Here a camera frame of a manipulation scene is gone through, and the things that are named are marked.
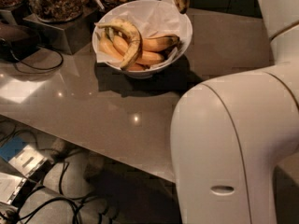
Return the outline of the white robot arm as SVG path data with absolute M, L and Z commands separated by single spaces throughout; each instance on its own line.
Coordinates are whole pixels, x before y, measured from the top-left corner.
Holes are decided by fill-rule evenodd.
M 170 145 L 183 224 L 277 224 L 273 173 L 299 147 L 299 0 L 258 0 L 271 66 L 198 84 Z

